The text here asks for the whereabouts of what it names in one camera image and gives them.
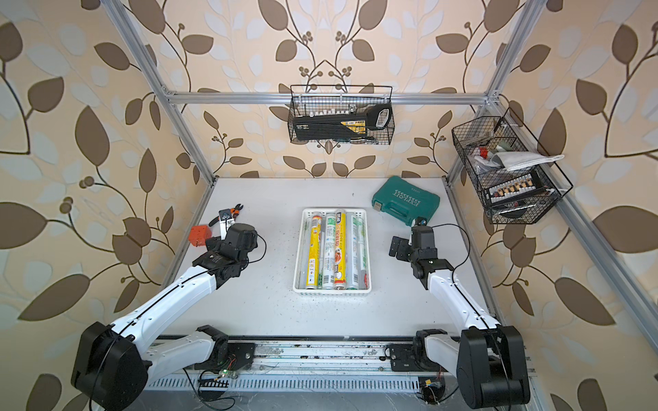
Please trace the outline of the white text wrap roll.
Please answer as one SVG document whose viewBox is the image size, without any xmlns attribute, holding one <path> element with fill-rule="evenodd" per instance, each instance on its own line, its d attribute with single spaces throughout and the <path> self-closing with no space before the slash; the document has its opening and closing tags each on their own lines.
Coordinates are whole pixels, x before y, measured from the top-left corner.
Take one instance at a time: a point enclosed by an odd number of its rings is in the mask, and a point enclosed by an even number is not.
<svg viewBox="0 0 658 411">
<path fill-rule="evenodd" d="M 358 216 L 354 213 L 348 214 L 348 277 L 347 288 L 359 289 L 359 242 L 358 242 Z"/>
</svg>

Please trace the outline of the green red-cap wrap roll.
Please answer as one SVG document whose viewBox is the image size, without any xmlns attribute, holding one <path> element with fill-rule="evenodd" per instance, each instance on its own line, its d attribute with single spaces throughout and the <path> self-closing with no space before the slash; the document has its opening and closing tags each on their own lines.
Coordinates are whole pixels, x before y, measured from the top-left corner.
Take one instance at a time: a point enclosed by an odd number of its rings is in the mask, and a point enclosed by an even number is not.
<svg viewBox="0 0 658 411">
<path fill-rule="evenodd" d="M 305 217 L 303 221 L 303 229 L 300 238 L 300 253 L 299 253 L 299 267 L 298 267 L 299 279 L 297 281 L 297 285 L 299 289 L 306 288 L 307 265 L 308 265 L 308 237 L 309 237 L 308 225 L 309 225 L 308 218 Z"/>
</svg>

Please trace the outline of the white plastic perforated basket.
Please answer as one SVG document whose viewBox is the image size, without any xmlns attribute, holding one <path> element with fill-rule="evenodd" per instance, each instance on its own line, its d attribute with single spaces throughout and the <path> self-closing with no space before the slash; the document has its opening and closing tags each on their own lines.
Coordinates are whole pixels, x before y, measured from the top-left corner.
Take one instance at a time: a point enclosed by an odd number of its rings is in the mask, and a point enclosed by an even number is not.
<svg viewBox="0 0 658 411">
<path fill-rule="evenodd" d="M 303 210 L 292 289 L 305 296 L 366 296 L 371 292 L 365 210 Z"/>
</svg>

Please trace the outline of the white green wrap roll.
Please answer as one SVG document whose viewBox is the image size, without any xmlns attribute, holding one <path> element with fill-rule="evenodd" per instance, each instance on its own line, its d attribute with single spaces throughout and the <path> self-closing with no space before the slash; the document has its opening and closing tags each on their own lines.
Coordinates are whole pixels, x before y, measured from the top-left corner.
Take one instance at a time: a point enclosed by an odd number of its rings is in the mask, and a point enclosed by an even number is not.
<svg viewBox="0 0 658 411">
<path fill-rule="evenodd" d="M 357 220 L 357 234 L 358 234 L 358 248 L 359 248 L 358 267 L 359 267 L 360 281 L 363 286 L 363 289 L 368 289 L 368 255 L 366 253 L 366 236 L 365 236 L 364 222 L 362 217 L 360 217 Z"/>
</svg>

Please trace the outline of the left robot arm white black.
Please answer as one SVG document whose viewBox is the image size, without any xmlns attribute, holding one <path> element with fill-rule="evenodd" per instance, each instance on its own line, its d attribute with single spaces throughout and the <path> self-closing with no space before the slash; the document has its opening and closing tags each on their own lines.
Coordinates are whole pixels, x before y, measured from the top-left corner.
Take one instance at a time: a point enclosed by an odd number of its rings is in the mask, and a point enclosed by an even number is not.
<svg viewBox="0 0 658 411">
<path fill-rule="evenodd" d="M 204 253 L 179 279 L 135 311 L 109 325 L 95 322 L 82 333 L 71 383 L 92 406 L 124 410 L 148 384 L 195 364 L 214 368 L 228 358 L 228 337 L 211 325 L 156 344 L 172 323 L 248 267 L 258 247 L 253 238 L 231 247 L 226 241 Z"/>
</svg>

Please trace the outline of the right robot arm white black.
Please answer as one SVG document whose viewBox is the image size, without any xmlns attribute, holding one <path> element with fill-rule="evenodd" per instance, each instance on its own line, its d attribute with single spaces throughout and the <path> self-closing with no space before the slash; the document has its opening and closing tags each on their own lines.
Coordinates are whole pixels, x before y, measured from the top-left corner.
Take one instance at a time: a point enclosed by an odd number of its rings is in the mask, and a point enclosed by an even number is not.
<svg viewBox="0 0 658 411">
<path fill-rule="evenodd" d="M 407 240 L 394 236 L 389 255 L 411 265 L 413 276 L 447 310 L 455 332 L 419 331 L 420 360 L 435 363 L 457 379 L 471 409 L 527 404 L 531 387 L 524 340 L 517 328 L 503 326 L 481 308 L 441 259 L 434 232 L 422 227 Z"/>
</svg>

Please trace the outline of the socket set in right basket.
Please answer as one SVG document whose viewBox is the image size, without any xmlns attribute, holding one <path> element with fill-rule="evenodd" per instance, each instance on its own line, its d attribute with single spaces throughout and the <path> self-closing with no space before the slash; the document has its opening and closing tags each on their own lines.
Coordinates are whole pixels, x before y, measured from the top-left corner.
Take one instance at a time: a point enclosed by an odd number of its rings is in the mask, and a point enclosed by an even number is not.
<svg viewBox="0 0 658 411">
<path fill-rule="evenodd" d="M 532 171 L 499 183 L 485 190 L 485 204 L 490 206 L 502 205 L 538 195 L 549 189 L 549 186 Z"/>
</svg>

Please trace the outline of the white paper in right basket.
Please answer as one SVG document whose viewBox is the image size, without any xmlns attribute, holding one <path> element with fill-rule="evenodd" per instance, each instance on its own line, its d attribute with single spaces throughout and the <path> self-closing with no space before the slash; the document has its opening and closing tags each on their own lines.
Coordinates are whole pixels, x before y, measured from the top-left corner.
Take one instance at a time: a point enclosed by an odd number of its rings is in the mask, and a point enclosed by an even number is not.
<svg viewBox="0 0 658 411">
<path fill-rule="evenodd" d="M 539 164 L 555 163 L 564 157 L 562 154 L 545 156 L 536 152 L 497 152 L 492 161 L 506 171 L 521 171 Z"/>
</svg>

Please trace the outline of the black yellow tool in basket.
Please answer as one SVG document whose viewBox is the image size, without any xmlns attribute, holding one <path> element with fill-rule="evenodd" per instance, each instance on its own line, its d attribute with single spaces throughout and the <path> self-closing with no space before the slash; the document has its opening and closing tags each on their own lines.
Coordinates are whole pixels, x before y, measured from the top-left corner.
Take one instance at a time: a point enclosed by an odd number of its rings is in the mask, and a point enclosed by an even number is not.
<svg viewBox="0 0 658 411">
<path fill-rule="evenodd" d="M 351 144 L 387 145 L 395 129 L 392 105 L 368 104 L 310 109 L 289 116 L 291 140 L 333 140 Z"/>
</svg>

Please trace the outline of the red black pliers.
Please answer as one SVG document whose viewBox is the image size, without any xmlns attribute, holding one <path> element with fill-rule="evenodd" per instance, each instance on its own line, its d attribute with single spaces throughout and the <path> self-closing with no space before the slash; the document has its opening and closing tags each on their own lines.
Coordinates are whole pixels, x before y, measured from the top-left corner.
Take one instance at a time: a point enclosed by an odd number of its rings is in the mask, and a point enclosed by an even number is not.
<svg viewBox="0 0 658 411">
<path fill-rule="evenodd" d="M 226 208 L 218 211 L 217 217 L 214 217 L 209 223 L 209 227 L 213 227 L 217 223 L 222 223 L 226 227 L 233 225 L 239 216 L 241 210 L 243 210 L 243 205 L 238 203 L 234 207 Z"/>
</svg>

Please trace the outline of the green plastic tool case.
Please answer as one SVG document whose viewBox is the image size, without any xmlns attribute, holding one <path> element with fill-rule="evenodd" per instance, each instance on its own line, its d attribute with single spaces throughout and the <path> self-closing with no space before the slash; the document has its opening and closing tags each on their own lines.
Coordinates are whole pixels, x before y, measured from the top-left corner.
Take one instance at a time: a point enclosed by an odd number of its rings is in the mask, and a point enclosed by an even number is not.
<svg viewBox="0 0 658 411">
<path fill-rule="evenodd" d="M 388 178 L 372 197 L 375 210 L 409 227 L 417 225 L 417 221 L 428 223 L 439 206 L 439 195 L 418 188 L 399 176 Z"/>
</svg>

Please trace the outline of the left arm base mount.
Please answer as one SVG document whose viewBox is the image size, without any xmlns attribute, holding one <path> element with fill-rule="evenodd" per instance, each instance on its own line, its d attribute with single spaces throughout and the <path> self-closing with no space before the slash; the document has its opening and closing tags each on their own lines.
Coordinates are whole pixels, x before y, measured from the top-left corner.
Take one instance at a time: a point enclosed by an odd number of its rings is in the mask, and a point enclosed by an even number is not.
<svg viewBox="0 0 658 411">
<path fill-rule="evenodd" d="M 255 359 L 255 348 L 256 344 L 252 342 L 225 342 L 218 349 L 214 349 L 208 360 L 188 366 L 188 369 L 194 371 L 249 369 Z"/>
</svg>

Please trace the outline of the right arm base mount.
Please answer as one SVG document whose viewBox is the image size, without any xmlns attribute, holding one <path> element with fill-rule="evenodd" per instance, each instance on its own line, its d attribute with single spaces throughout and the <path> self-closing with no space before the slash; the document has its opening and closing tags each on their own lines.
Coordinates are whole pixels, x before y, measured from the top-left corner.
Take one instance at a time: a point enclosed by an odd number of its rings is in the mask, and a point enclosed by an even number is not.
<svg viewBox="0 0 658 411">
<path fill-rule="evenodd" d="M 439 363 L 431 361 L 425 347 L 419 344 L 388 344 L 385 353 L 390 359 L 392 371 L 397 373 L 447 372 Z"/>
</svg>

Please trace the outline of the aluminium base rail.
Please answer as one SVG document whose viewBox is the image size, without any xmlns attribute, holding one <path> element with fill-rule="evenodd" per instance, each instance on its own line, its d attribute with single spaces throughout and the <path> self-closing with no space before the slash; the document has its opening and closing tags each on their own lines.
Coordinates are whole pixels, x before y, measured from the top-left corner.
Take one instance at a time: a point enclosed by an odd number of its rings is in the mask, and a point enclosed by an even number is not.
<svg viewBox="0 0 658 411">
<path fill-rule="evenodd" d="M 162 378 L 208 360 L 214 349 L 227 342 L 256 344 L 251 368 L 231 372 L 304 376 L 397 373 L 392 371 L 385 353 L 387 345 L 421 345 L 416 337 L 211 337 L 194 332 L 189 336 L 159 337 L 140 353 L 140 358 L 147 364 L 151 379 Z"/>
</svg>

